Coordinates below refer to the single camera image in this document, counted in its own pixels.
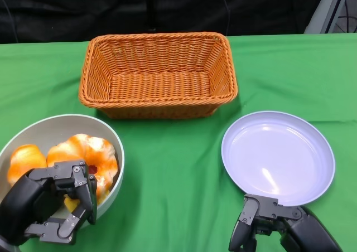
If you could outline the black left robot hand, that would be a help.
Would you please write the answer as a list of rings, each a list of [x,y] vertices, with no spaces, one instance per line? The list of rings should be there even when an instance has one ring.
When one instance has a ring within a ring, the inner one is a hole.
[[[31,238],[73,244],[84,222],[96,223],[96,190],[82,159],[27,171],[1,202],[1,251],[19,251]]]

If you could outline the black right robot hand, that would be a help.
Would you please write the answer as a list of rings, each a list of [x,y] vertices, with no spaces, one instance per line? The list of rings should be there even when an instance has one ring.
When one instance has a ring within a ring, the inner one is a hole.
[[[278,232],[285,251],[342,251],[316,215],[305,206],[283,206],[276,198],[246,194],[229,251],[256,251],[257,235]]]

